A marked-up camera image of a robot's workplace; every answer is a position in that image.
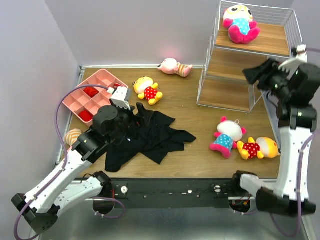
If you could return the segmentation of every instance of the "pink plush toy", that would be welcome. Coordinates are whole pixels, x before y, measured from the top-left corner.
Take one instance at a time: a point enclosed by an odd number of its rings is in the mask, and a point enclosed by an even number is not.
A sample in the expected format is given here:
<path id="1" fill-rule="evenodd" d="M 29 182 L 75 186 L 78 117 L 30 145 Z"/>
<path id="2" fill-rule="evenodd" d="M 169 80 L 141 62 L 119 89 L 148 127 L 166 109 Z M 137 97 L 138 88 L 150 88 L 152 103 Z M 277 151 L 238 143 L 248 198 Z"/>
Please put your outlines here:
<path id="1" fill-rule="evenodd" d="M 221 152 L 228 159 L 231 156 L 231 149 L 237 148 L 237 142 L 242 139 L 247 130 L 240 127 L 237 122 L 227 120 L 226 116 L 221 118 L 217 130 L 218 132 L 214 133 L 217 139 L 210 144 L 210 149 Z"/>
<path id="2" fill-rule="evenodd" d="M 235 5 L 225 10 L 223 26 L 228 28 L 229 37 L 235 44 L 248 44 L 255 40 L 260 28 L 252 12 L 244 5 Z"/>
<path id="3" fill-rule="evenodd" d="M 183 65 L 173 58 L 167 58 L 158 66 L 158 69 L 165 74 L 178 74 L 181 77 L 186 77 L 192 67 L 192 65 Z"/>

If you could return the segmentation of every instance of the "wooden shelf board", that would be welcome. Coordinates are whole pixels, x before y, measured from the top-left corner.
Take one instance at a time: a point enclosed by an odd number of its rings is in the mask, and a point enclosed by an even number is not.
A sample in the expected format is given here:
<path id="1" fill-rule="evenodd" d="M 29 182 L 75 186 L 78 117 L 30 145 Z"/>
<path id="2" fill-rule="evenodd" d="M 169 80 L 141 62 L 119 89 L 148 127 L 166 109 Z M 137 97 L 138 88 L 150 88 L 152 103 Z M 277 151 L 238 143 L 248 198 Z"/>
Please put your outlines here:
<path id="1" fill-rule="evenodd" d="M 228 29 L 223 27 L 223 21 L 220 19 L 220 29 L 215 41 L 216 47 L 283 57 L 290 56 L 284 26 L 258 23 L 261 32 L 254 41 L 249 44 L 236 44 L 230 40 Z"/>
<path id="2" fill-rule="evenodd" d="M 246 81 L 243 69 L 254 68 L 268 60 L 266 55 L 215 48 L 207 70 L 207 76 L 217 76 Z"/>
<path id="3" fill-rule="evenodd" d="M 198 103 L 211 107 L 249 112 L 249 86 L 206 78 Z"/>

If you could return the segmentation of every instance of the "pink compartment box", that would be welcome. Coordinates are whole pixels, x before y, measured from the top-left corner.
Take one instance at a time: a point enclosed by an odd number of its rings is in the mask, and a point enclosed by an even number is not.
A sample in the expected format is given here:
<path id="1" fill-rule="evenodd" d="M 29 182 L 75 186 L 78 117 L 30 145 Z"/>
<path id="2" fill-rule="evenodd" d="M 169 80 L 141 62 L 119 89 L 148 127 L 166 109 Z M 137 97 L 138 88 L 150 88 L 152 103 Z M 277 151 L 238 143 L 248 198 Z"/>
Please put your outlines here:
<path id="1" fill-rule="evenodd" d="M 101 85 L 104 87 L 111 87 L 115 88 L 115 84 L 119 84 L 122 87 L 128 88 L 126 84 L 124 84 L 122 81 L 120 81 L 118 78 L 116 78 L 114 75 L 112 75 L 110 72 L 108 72 L 105 69 L 100 69 L 96 73 L 94 73 L 92 76 L 90 76 L 87 80 L 83 81 L 78 86 L 82 85 Z M 63 101 L 63 104 L 70 109 L 70 111 L 76 115 L 83 123 L 85 123 L 88 127 L 92 125 L 92 120 L 85 122 L 82 120 L 81 117 L 79 117 L 79 113 L 81 113 L 84 110 L 87 110 L 92 115 L 97 114 L 99 108 L 107 105 L 111 105 L 110 98 L 111 94 L 107 92 L 107 90 L 101 88 L 101 87 L 94 87 L 96 90 L 99 91 L 97 95 L 95 95 L 93 98 L 91 98 L 89 95 L 87 95 L 84 90 L 85 88 L 78 89 L 71 93 L 66 99 Z"/>

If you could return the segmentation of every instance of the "white wall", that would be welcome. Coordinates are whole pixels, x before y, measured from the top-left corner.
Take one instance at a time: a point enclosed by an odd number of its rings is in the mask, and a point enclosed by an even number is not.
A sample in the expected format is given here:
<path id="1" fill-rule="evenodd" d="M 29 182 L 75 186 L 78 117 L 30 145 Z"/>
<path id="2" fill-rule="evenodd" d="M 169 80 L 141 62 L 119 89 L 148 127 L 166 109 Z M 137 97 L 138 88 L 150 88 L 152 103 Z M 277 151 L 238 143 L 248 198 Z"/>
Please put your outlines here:
<path id="1" fill-rule="evenodd" d="M 204 64 L 219 0 L 45 0 L 82 66 Z M 271 7 L 293 0 L 244 0 Z"/>
<path id="2" fill-rule="evenodd" d="M 292 8 L 295 9 L 297 19 L 303 38 L 303 42 L 309 48 L 320 49 L 320 30 L 314 28 L 314 24 L 319 23 L 319 0 L 295 0 Z M 314 63 L 320 67 L 320 53 L 308 52 L 308 62 Z M 320 129 L 320 89 L 318 89 L 316 95 L 312 101 L 313 106 L 318 112 L 317 128 Z M 308 167 L 308 190 L 310 195 L 310 201 L 317 204 L 317 211 L 315 215 L 311 217 L 313 229 L 316 231 L 316 239 L 320 239 L 320 188 L 319 188 L 319 170 L 320 170 L 320 135 L 312 143 L 309 156 Z"/>
<path id="3" fill-rule="evenodd" d="M 78 64 L 43 0 L 2 2 L 0 39 L 0 239 L 13 240 L 11 198 L 54 168 L 55 107 L 75 86 Z M 66 119 L 62 111 L 63 132 Z M 24 219 L 20 227 L 30 233 Z"/>

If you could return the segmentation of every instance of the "white wire rack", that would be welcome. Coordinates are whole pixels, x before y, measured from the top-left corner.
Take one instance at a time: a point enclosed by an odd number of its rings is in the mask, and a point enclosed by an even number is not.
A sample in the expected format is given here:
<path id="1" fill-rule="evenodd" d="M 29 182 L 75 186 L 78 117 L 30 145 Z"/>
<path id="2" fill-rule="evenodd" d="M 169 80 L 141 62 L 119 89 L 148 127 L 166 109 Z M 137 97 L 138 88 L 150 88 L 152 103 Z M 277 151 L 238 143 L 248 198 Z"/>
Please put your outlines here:
<path id="1" fill-rule="evenodd" d="M 220 21 L 226 9 L 239 4 L 247 6 L 252 11 L 253 19 L 257 21 L 258 24 L 283 26 L 286 40 L 287 40 L 287 47 L 289 50 L 292 49 L 293 47 L 298 46 L 303 41 L 297 16 L 293 9 L 269 7 L 269 6 L 258 6 L 258 5 L 246 4 L 245 2 L 239 3 L 239 2 L 224 1 L 224 0 L 220 1 L 219 9 L 217 10 L 217 13 L 216 13 L 214 28 L 212 31 L 212 35 L 210 37 L 209 46 L 205 56 L 201 78 L 199 80 L 199 89 L 198 89 L 198 96 L 197 96 L 198 105 L 216 108 L 215 106 L 212 106 L 212 105 L 204 105 L 199 103 L 199 99 L 201 97 L 203 87 L 206 87 L 206 85 L 204 84 L 205 81 L 208 79 L 216 78 L 216 76 L 214 75 L 213 76 L 208 75 L 208 67 L 210 65 L 212 54 L 214 54 L 214 49 L 216 47 L 216 40 L 220 30 Z M 286 58 L 283 55 L 276 55 L 276 54 L 263 53 L 263 52 L 253 52 L 246 49 L 229 49 L 229 48 L 223 48 L 221 46 L 217 46 L 217 47 L 219 47 L 220 49 L 227 49 L 226 51 L 239 51 L 244 53 L 261 54 L 261 55 L 267 56 L 268 58 L 274 58 L 274 59 L 280 58 L 283 61 L 286 60 Z M 231 78 L 226 79 L 223 77 L 219 77 L 219 80 L 228 81 L 231 84 L 232 83 L 247 84 L 246 82 L 240 82 L 238 79 L 231 79 Z M 249 110 L 248 111 L 242 110 L 241 112 L 250 112 L 260 98 L 261 98 L 261 95 L 257 95 L 255 93 L 255 87 L 248 85 Z"/>

